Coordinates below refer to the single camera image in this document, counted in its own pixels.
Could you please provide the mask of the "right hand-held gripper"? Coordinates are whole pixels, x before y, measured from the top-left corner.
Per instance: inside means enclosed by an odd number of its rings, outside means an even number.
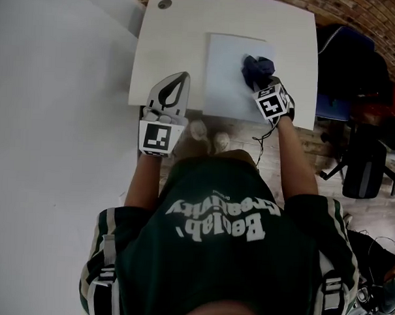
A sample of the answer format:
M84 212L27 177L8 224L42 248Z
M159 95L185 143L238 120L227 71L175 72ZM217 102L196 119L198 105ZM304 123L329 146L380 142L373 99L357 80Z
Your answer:
M280 117L288 116L294 120L294 99L288 94L278 77L271 76L269 84L253 93L253 100L264 120L276 125Z

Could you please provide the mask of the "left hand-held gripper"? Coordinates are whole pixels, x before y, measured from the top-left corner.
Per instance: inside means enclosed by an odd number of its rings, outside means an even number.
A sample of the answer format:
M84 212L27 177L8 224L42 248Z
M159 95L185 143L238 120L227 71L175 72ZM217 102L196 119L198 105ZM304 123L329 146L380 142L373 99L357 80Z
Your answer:
M138 126L138 150L142 154L162 158L172 154L189 124L184 115L190 83L190 75L183 71L167 76L151 88Z

